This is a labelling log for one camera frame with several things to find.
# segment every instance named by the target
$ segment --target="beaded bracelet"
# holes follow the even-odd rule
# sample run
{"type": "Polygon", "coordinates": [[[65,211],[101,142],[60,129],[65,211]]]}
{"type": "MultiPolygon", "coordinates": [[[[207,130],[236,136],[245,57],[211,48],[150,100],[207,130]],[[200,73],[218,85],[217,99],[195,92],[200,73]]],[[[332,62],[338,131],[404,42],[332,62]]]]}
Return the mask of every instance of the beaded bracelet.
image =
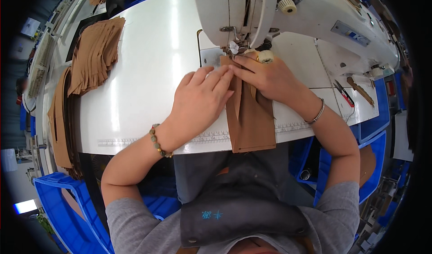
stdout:
{"type": "Polygon", "coordinates": [[[152,142],[154,143],[154,147],[158,150],[158,152],[161,154],[162,157],[172,158],[174,153],[169,153],[169,154],[165,153],[165,151],[161,149],[161,145],[158,143],[158,138],[156,138],[156,135],[155,135],[155,128],[158,125],[160,125],[160,124],[155,123],[154,125],[152,125],[152,128],[149,131],[149,133],[151,135],[150,139],[152,140],[152,142]]]}

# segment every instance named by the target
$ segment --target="wooden tool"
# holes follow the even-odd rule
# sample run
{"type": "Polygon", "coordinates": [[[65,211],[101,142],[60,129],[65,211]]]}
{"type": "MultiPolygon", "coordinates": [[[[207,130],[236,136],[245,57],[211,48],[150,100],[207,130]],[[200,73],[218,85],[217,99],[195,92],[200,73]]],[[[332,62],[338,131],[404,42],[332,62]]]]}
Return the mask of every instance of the wooden tool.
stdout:
{"type": "Polygon", "coordinates": [[[359,85],[357,85],[354,82],[353,78],[348,77],[347,82],[349,85],[351,85],[353,87],[354,90],[358,91],[369,102],[369,104],[372,105],[372,107],[375,107],[374,106],[375,105],[374,100],[368,95],[368,93],[366,93],[364,91],[364,89],[362,87],[360,87],[359,85]]]}

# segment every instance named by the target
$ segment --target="silver bangle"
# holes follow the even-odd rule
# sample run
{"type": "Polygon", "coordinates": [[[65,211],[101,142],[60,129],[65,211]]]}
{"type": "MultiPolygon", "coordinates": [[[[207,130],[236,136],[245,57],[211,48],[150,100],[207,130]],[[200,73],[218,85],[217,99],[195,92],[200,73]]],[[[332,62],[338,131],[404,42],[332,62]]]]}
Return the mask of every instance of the silver bangle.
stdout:
{"type": "Polygon", "coordinates": [[[311,124],[315,123],[320,118],[321,114],[323,114],[324,107],[325,107],[324,98],[321,98],[321,102],[323,103],[323,106],[321,107],[320,113],[318,113],[318,115],[312,121],[307,122],[308,124],[311,125],[311,124]]]}

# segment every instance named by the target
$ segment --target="person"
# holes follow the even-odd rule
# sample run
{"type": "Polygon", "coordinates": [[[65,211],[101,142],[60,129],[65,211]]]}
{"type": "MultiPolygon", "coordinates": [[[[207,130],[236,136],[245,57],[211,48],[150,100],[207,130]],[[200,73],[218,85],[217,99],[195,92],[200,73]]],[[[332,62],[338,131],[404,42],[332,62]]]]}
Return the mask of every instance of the person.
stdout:
{"type": "Polygon", "coordinates": [[[107,165],[101,191],[117,254],[349,251],[359,225],[360,153],[347,124],[328,107],[311,125],[332,155],[326,190],[315,208],[280,201],[289,176],[286,144],[246,154],[176,155],[182,208],[160,221],[143,203],[136,184],[162,157],[151,140],[153,134],[169,154],[203,132],[233,94],[229,84],[234,75],[268,99],[290,107],[306,122],[317,117],[324,101],[297,80],[281,59],[261,64],[256,58],[256,52],[235,57],[247,70],[232,65],[216,70],[202,67],[185,75],[166,120],[107,165]]]}
{"type": "Polygon", "coordinates": [[[16,94],[21,97],[24,109],[31,115],[36,116],[36,98],[29,97],[29,79],[27,76],[19,77],[16,80],[16,94]]]}

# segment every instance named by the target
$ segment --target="gray t-shirt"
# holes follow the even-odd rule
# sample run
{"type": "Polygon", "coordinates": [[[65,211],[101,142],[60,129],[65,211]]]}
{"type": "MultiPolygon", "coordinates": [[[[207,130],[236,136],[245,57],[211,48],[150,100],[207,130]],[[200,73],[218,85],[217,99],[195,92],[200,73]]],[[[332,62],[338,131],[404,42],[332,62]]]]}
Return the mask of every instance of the gray t-shirt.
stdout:
{"type": "MultiPolygon", "coordinates": [[[[315,252],[347,253],[359,226],[359,184],[344,182],[327,189],[316,208],[300,207],[311,226],[315,252]]],[[[175,254],[180,248],[180,210],[160,221],[144,203],[122,198],[106,208],[111,241],[116,254],[175,254]]],[[[256,234],[280,253],[306,254],[306,249],[287,236],[256,234]]],[[[198,254],[226,254],[242,237],[205,247],[198,254]]]]}

